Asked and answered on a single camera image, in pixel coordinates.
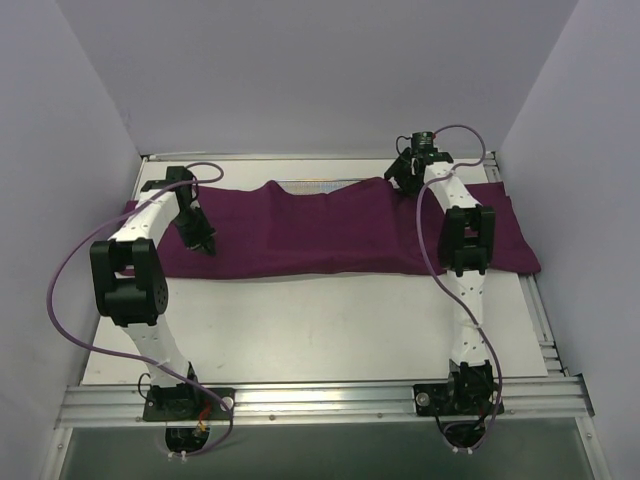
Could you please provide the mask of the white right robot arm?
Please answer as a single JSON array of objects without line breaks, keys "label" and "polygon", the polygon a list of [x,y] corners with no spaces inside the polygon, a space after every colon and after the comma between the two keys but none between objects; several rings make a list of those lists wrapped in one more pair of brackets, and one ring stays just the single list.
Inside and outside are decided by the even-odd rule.
[{"label": "white right robot arm", "polygon": [[[456,165],[444,153],[429,153],[424,160],[407,152],[398,156],[384,178],[393,180],[404,193],[415,194],[416,231],[428,272],[435,266],[446,270],[446,281],[436,283],[453,302],[453,367],[482,367],[490,360],[483,337],[483,293],[486,271],[492,260],[496,215],[467,189],[455,173]],[[436,258],[427,252],[422,207],[432,193],[444,214],[438,234]]]}]

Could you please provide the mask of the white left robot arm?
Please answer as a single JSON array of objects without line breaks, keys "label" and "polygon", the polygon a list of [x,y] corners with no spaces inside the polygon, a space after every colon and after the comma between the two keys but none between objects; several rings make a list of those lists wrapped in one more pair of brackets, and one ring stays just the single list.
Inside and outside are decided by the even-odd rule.
[{"label": "white left robot arm", "polygon": [[200,411],[202,395],[189,385],[196,381],[194,369],[166,320],[169,287],[157,246],[173,226],[187,249],[213,257],[216,231],[198,202],[195,179],[147,182],[121,222],[89,251],[99,313],[132,339],[149,365],[151,385],[170,389],[166,408],[179,419],[190,419]]}]

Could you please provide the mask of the purple cloth wrap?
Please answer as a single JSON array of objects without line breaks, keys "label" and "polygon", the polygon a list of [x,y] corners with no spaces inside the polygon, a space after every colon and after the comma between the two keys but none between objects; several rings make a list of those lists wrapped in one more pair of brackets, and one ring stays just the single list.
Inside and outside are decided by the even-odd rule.
[{"label": "purple cloth wrap", "polygon": [[437,259],[444,222],[432,192],[417,200],[381,178],[314,195],[290,194],[274,181],[251,191],[202,188],[199,203],[216,230],[216,253],[187,249],[168,227],[156,248],[169,278],[425,275],[420,249]]}]

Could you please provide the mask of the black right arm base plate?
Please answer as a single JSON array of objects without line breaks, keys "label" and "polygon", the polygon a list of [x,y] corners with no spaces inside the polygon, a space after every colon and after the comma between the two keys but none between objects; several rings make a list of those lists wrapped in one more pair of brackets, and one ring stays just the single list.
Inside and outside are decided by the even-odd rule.
[{"label": "black right arm base plate", "polygon": [[429,383],[413,386],[414,404],[418,416],[483,416],[495,410],[499,384]]}]

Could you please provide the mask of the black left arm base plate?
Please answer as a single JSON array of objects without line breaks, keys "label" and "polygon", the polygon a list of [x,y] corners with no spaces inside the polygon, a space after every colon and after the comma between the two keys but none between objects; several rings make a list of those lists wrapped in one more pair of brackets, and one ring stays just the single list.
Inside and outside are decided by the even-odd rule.
[{"label": "black left arm base plate", "polygon": [[228,420],[230,413],[210,395],[189,385],[152,386],[142,414],[145,422]]}]

